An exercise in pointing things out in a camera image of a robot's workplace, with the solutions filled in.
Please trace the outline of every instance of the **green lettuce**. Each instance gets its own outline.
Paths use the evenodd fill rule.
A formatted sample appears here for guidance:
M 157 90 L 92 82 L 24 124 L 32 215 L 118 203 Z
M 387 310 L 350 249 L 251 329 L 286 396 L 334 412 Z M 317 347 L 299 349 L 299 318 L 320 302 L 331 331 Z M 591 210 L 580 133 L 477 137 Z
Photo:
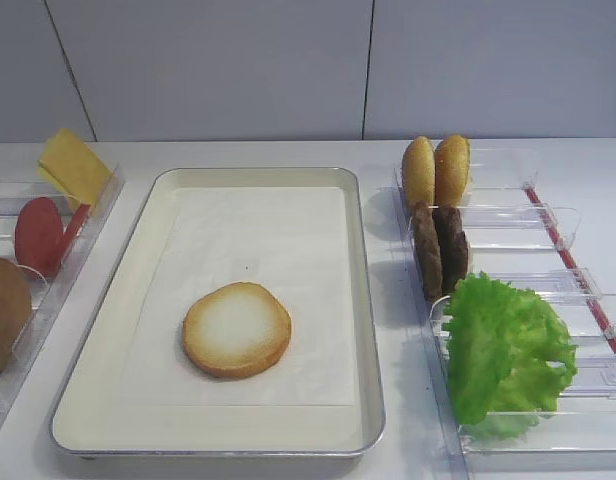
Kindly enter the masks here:
M 577 373 L 576 346 L 549 303 L 485 273 L 457 283 L 443 325 L 448 390 L 457 421 L 477 437 L 515 437 L 553 412 Z M 486 416 L 488 412 L 529 415 Z

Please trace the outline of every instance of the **cheese slice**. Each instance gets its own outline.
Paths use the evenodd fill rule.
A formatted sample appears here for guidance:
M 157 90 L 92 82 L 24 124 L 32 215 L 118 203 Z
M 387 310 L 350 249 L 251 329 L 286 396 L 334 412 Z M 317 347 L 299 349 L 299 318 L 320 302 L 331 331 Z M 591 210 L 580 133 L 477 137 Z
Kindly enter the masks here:
M 50 173 L 48 173 L 48 171 L 44 167 L 37 167 L 37 175 L 39 175 L 45 181 L 50 183 L 53 187 L 55 187 L 61 193 L 66 195 L 66 200 L 68 201 L 68 207 L 70 208 L 70 210 L 72 212 L 77 211 L 80 205 L 79 200 L 77 200 L 75 197 L 70 195 L 70 193 L 68 193 L 68 190 L 61 183 L 59 183 L 55 177 L 50 175 Z
M 42 178 L 74 197 L 71 208 L 75 201 L 96 205 L 112 177 L 112 172 L 97 155 L 67 128 L 62 128 L 46 142 L 39 167 L 37 171 Z

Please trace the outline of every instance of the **parchment paper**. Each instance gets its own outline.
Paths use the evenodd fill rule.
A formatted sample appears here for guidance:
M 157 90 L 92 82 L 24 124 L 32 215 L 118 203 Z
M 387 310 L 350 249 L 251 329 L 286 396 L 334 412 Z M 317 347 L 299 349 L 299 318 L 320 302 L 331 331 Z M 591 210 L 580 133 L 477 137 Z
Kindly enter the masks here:
M 120 400 L 152 405 L 350 405 L 354 330 L 343 192 L 336 188 L 209 188 L 173 193 L 176 219 L 144 301 Z M 288 310 L 279 363 L 217 380 L 181 348 L 200 297 L 257 282 Z

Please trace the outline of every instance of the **food rack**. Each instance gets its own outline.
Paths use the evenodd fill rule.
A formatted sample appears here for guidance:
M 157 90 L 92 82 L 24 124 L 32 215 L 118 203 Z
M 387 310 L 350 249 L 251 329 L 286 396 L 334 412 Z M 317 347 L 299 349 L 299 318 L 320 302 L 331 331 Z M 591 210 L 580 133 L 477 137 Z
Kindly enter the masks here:
M 457 424 L 446 389 L 447 300 L 427 304 L 421 289 L 410 214 L 394 171 L 393 199 L 421 334 L 453 478 L 482 469 L 574 466 L 576 454 L 592 465 L 616 454 L 616 294 L 601 292 L 570 249 L 580 222 L 576 210 L 542 203 L 535 189 L 541 159 L 532 150 L 471 151 L 471 182 L 459 206 L 472 251 L 472 271 L 530 288 L 548 301 L 578 345 L 578 374 L 562 392 L 556 412 L 490 412 L 488 417 L 535 417 L 537 425 L 507 440 L 479 440 Z
M 92 208 L 80 205 L 75 212 L 69 208 L 67 197 L 47 183 L 0 180 L 0 257 L 17 264 L 15 225 L 20 211 L 35 198 L 51 199 L 59 210 L 66 234 L 75 235 L 54 278 L 46 279 L 38 273 L 28 275 L 32 313 L 13 345 L 8 365 L 0 373 L 0 429 L 123 188 L 119 166 L 110 170 L 111 179 L 97 204 Z

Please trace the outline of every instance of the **white tray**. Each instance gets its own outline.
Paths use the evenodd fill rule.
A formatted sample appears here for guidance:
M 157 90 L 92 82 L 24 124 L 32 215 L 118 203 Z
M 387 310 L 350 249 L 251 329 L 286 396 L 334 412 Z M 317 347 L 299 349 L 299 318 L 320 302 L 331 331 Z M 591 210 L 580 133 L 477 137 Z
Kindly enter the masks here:
M 199 297 L 258 282 L 281 361 L 217 381 L 187 360 Z M 155 182 L 51 420 L 82 456 L 361 455 L 385 423 L 359 192 L 338 168 L 180 169 Z

